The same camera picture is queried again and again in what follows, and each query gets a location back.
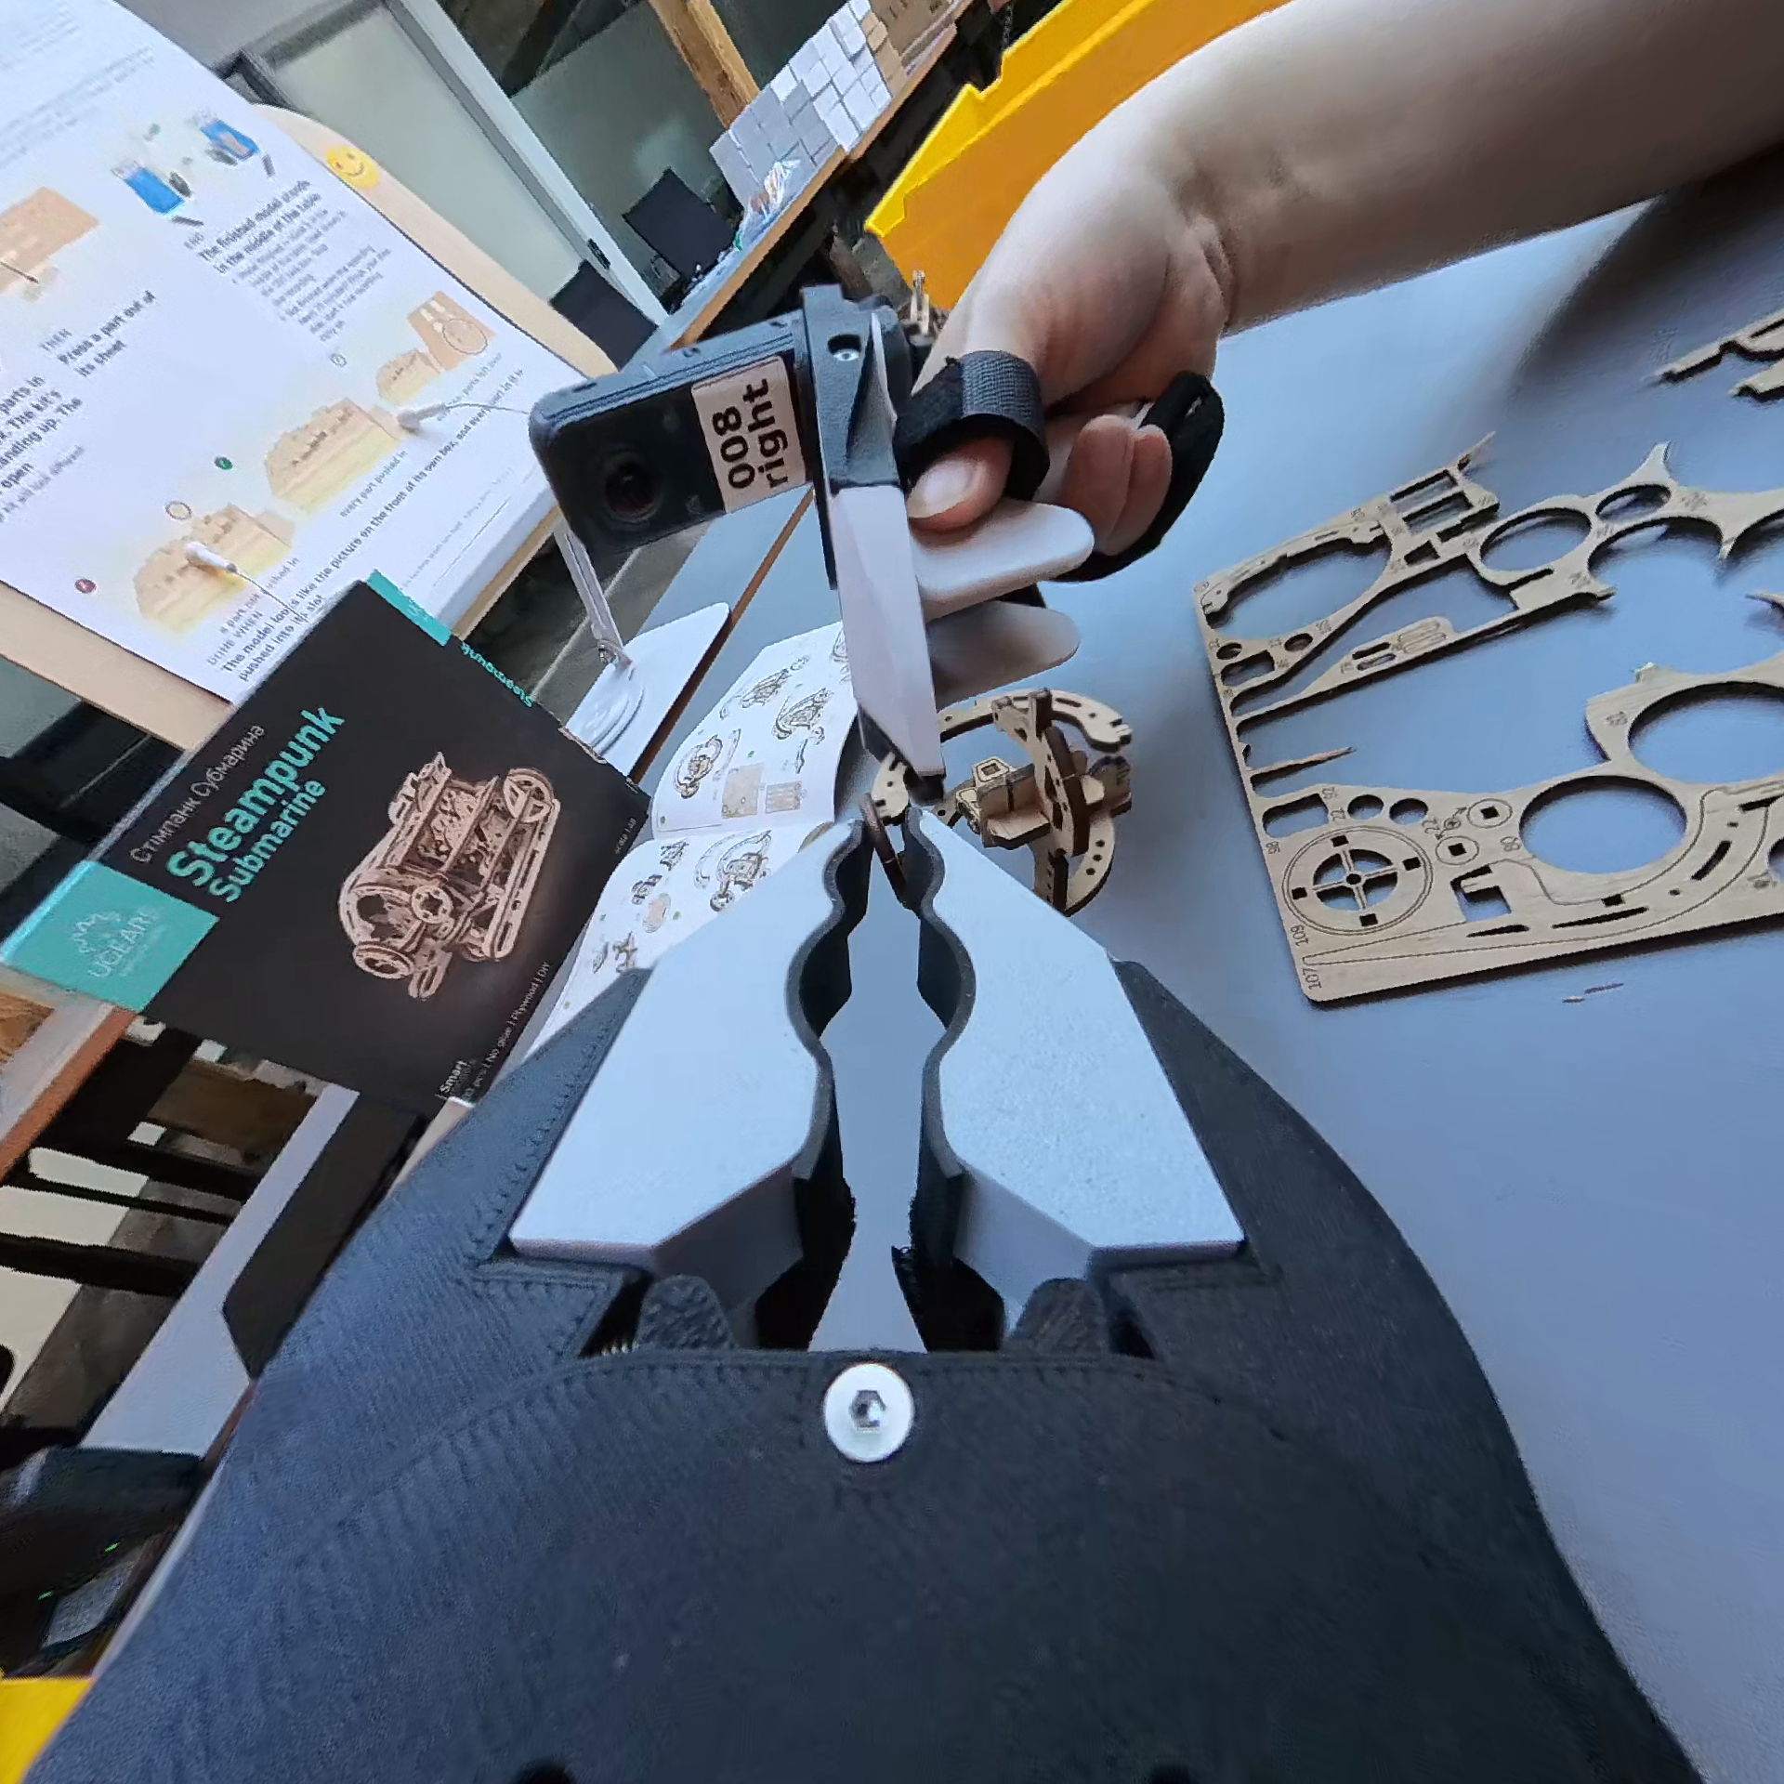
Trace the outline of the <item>stack of small white boxes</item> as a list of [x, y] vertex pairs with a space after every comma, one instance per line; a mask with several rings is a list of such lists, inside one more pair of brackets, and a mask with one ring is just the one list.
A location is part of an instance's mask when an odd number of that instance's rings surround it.
[[894, 36], [894, 4], [838, 4], [729, 120], [707, 156], [742, 204], [773, 173], [820, 170], [828, 153], [856, 149], [907, 92], [907, 57]]

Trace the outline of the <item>white instruction booklet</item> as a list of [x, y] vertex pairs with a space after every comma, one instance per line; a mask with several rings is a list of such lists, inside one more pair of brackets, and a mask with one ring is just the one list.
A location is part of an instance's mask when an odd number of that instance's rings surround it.
[[776, 642], [742, 674], [662, 765], [650, 828], [607, 885], [538, 1051], [833, 825], [856, 719], [845, 622]]

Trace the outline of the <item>wooden workbench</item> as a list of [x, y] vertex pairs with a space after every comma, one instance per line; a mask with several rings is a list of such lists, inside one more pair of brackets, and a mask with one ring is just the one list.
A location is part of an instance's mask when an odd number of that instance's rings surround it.
[[950, 4], [923, 40], [907, 92], [861, 142], [833, 149], [818, 170], [798, 173], [773, 224], [749, 245], [728, 251], [650, 330], [640, 353], [786, 312], [818, 284], [838, 284], [850, 302], [907, 302], [907, 279], [867, 218], [942, 124], [950, 101], [968, 85], [989, 85], [999, 56], [999, 4]]

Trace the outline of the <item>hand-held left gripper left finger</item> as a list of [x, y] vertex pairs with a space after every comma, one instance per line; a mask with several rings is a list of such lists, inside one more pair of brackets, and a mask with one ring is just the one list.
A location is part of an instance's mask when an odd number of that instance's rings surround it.
[[867, 825], [838, 821], [640, 974], [510, 1247], [701, 1276], [744, 1345], [809, 1351], [856, 1239], [820, 1037], [861, 916]]

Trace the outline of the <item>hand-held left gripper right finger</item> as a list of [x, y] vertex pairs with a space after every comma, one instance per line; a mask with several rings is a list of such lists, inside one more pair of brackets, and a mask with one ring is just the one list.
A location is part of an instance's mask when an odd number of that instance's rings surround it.
[[942, 821], [907, 821], [923, 1062], [895, 1256], [923, 1351], [999, 1351], [1043, 1283], [1240, 1253], [1240, 1225], [1112, 963]]

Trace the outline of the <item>curved wooden arc part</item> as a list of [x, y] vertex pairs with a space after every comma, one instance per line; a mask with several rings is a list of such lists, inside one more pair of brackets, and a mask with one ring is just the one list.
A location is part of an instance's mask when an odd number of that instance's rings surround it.
[[881, 793], [861, 797], [867, 840], [886, 875], [894, 896], [918, 910], [933, 885], [923, 832], [909, 828], [914, 809]]

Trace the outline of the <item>wooden robot figure model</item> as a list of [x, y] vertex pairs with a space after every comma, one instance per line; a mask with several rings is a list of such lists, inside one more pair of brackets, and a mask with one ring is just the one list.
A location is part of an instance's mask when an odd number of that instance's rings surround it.
[[1116, 814], [1129, 812], [1129, 723], [1073, 692], [1012, 692], [950, 702], [942, 738], [999, 733], [1012, 760], [980, 760], [942, 793], [942, 825], [968, 825], [980, 846], [1027, 846], [1035, 896], [1079, 916], [1106, 885]]

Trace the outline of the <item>yellow object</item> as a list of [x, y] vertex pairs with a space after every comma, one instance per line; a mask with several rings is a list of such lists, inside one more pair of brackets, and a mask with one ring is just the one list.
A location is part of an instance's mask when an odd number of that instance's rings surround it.
[[85, 1700], [92, 1675], [6, 1675], [0, 1683], [0, 1778], [26, 1778], [31, 1764]]

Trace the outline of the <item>black device with green light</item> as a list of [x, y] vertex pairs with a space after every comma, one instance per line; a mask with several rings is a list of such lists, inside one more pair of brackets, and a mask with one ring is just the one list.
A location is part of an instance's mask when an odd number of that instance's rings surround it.
[[177, 1527], [206, 1461], [192, 1454], [60, 1445], [0, 1474], [0, 1662], [18, 1672], [62, 1597]]

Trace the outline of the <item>wooden display board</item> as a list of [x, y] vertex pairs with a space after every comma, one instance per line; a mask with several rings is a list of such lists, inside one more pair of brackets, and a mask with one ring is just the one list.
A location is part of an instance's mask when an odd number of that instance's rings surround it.
[[[314, 156], [317, 165], [321, 142], [345, 139], [342, 131], [292, 110], [256, 105], [256, 112], [275, 120], [292, 142], [302, 142], [303, 156]], [[507, 274], [488, 251], [478, 251], [457, 224], [435, 214], [405, 178], [386, 170], [380, 187], [359, 198], [380, 213], [389, 228], [407, 234], [424, 255], [435, 255], [492, 312], [565, 357], [573, 376], [616, 367], [596, 340], [587, 340], [517, 274]], [[534, 500], [520, 522], [507, 522], [500, 539], [478, 547], [472, 578], [445, 606], [445, 619], [455, 619], [457, 639], [472, 639], [483, 613], [510, 593], [530, 559], [550, 543], [554, 522], [554, 503]], [[12, 588], [0, 588], [0, 654], [6, 719], [18, 719], [18, 708], [39, 708], [39, 698], [26, 695], [26, 676], [62, 692], [67, 698], [96, 702], [177, 749], [203, 746], [229, 711], [229, 698], [123, 651], [108, 639], [85, 634], [67, 613]]]

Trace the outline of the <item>white printed instruction poster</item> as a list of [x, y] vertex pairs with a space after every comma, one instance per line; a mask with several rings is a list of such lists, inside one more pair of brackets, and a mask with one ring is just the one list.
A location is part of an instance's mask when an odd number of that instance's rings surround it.
[[0, 570], [242, 698], [359, 578], [457, 622], [569, 362], [123, 4], [0, 11]]

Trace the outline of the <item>black chair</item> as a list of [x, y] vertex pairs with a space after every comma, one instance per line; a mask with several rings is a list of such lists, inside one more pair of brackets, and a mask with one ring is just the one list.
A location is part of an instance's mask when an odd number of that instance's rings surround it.
[[[666, 269], [662, 309], [675, 309], [729, 251], [728, 218], [688, 187], [675, 170], [662, 170], [661, 182], [622, 213], [622, 224], [640, 237], [645, 255]], [[616, 367], [656, 335], [656, 323], [594, 266], [550, 297], [550, 309], [596, 340]]]

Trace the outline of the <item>person's right hand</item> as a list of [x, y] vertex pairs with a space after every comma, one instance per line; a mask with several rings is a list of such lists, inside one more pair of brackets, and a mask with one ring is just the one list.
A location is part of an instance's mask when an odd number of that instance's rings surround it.
[[1141, 411], [1211, 374], [1236, 318], [1236, 234], [1217, 161], [1161, 112], [1089, 131], [1012, 213], [937, 335], [930, 376], [974, 351], [1035, 367], [1050, 419], [1043, 503], [1102, 558], [1129, 551], [1172, 492], [1172, 445]]

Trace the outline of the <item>black printed box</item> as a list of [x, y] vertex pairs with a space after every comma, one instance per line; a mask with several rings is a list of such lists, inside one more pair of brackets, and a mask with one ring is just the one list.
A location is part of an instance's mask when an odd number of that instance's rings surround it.
[[6, 963], [407, 1113], [475, 1104], [645, 812], [374, 578], [6, 931]]

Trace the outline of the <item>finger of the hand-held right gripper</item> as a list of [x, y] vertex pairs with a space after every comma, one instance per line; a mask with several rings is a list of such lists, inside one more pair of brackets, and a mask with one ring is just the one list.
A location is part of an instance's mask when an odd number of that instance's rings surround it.
[[942, 779], [937, 692], [907, 492], [895, 484], [833, 492], [833, 588], [861, 723], [914, 774]]

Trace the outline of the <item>white metal stand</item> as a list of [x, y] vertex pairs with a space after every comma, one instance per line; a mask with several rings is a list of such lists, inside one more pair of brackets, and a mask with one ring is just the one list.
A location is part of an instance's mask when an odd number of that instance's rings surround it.
[[587, 547], [565, 522], [554, 522], [550, 539], [569, 565], [599, 654], [599, 676], [565, 723], [565, 734], [587, 746], [616, 772], [637, 774], [656, 760], [661, 733], [683, 708], [683, 695], [701, 686], [707, 658], [720, 651], [729, 606], [705, 606], [622, 642]]

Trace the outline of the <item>plywood parts sheet with cutouts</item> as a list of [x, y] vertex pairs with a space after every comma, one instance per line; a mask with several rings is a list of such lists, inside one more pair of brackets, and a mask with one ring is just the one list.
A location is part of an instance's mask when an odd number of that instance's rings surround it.
[[1312, 1004], [1778, 920], [1778, 309], [1198, 581]]

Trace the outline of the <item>yellow plastic crate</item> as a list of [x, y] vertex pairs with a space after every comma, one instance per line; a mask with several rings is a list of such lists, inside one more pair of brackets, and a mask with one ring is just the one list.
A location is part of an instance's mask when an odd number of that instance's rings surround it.
[[937, 306], [953, 306], [988, 251], [1040, 182], [1112, 110], [1182, 56], [1265, 13], [1269, 0], [1062, 0], [999, 64], [989, 92], [963, 92], [867, 228]]

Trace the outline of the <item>person's right forearm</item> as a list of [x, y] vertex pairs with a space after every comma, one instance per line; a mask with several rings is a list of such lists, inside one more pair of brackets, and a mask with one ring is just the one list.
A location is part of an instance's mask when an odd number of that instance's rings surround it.
[[1769, 0], [1281, 4], [1198, 64], [1234, 330], [1709, 178], [1784, 115]]

